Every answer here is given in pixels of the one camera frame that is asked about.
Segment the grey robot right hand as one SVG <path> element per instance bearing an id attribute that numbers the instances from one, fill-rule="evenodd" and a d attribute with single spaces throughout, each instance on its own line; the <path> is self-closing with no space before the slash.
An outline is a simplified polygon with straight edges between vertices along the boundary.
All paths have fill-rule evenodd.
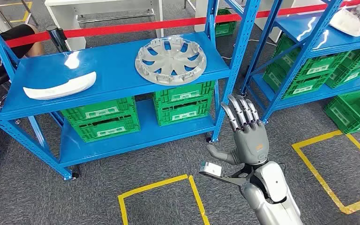
<path id="1" fill-rule="evenodd" d="M 257 110 L 251 100 L 241 95 L 227 96 L 236 111 L 234 116 L 230 107 L 221 102 L 232 127 L 236 148 L 230 152 L 219 151 L 211 144 L 208 152 L 214 158 L 231 165 L 241 163 L 261 165 L 268 160 L 269 141 L 264 123 L 260 120 Z"/>

